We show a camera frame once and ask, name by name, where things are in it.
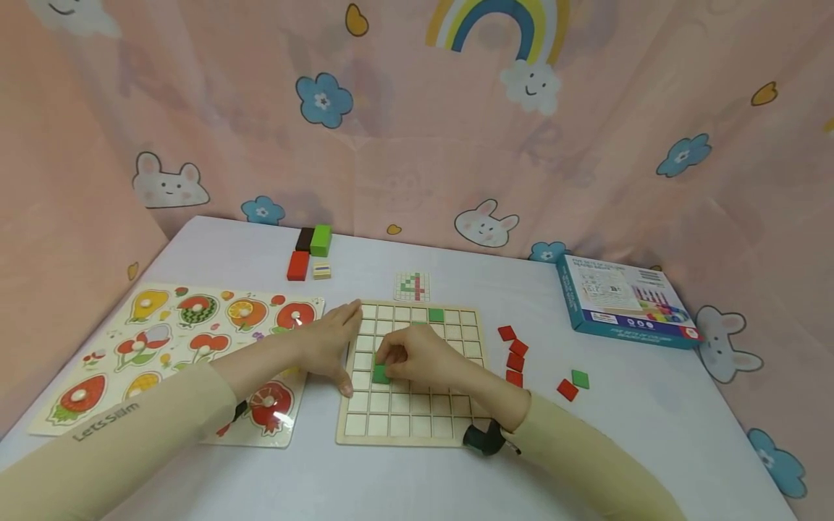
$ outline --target hand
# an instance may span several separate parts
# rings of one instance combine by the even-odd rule
[[[297,365],[310,373],[331,378],[339,392],[350,398],[354,386],[344,370],[342,355],[348,342],[356,338],[361,323],[362,302],[357,299],[331,309],[320,320],[277,336],[291,334],[293,345],[298,349]]]
[[[427,324],[417,324],[385,335],[376,363],[384,363],[385,376],[406,378],[435,387],[458,388],[473,368]]]

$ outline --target blue flower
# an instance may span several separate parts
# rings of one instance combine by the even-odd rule
[[[265,195],[259,195],[254,201],[247,201],[241,204],[240,209],[246,215],[246,220],[250,223],[274,224],[278,226],[278,221],[286,215],[283,208],[273,203],[272,199]]]
[[[295,92],[301,98],[304,119],[327,128],[339,128],[342,116],[354,107],[354,97],[339,86],[332,74],[320,73],[315,80],[302,76],[295,82]]]
[[[712,152],[712,147],[706,144],[709,139],[709,134],[698,134],[692,139],[683,138],[672,145],[666,159],[657,166],[657,175],[673,178],[706,159]]]
[[[556,264],[556,259],[568,252],[565,243],[536,243],[530,249],[531,253],[527,260],[535,260],[538,263]]]
[[[788,498],[804,498],[808,493],[802,477],[805,476],[805,467],[796,457],[780,448],[767,433],[758,428],[752,428],[747,432],[747,438],[756,450],[761,462],[771,473],[771,478],[776,482],[779,490]]]

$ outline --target fruit puzzle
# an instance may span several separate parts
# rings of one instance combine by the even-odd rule
[[[145,283],[136,287],[29,428],[58,436],[79,421],[270,333],[320,318],[322,298]],[[283,448],[292,438],[307,373],[276,375],[246,412],[204,443]]]

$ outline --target green block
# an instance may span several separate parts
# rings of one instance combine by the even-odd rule
[[[574,381],[574,385],[576,387],[581,387],[583,389],[590,389],[590,382],[588,381],[588,373],[583,373],[581,371],[577,371],[573,369],[570,371],[570,377]]]
[[[330,239],[333,229],[328,224],[317,224],[310,241],[310,255],[313,257],[327,257],[330,253]]]
[[[429,308],[429,322],[443,322],[444,314],[442,309]]]
[[[385,376],[385,364],[378,363],[374,366],[374,376],[371,379],[374,383],[391,383],[387,376]]]

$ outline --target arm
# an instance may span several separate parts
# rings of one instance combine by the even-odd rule
[[[570,483],[608,521],[686,521],[671,494],[603,433],[544,398],[468,362],[429,326],[385,337],[377,353],[391,378],[469,394],[504,428],[521,457]]]
[[[179,451],[232,421],[235,406],[300,366],[353,392],[340,354],[359,330],[359,301],[321,320],[198,363],[81,423],[0,473],[3,519],[104,517]]]

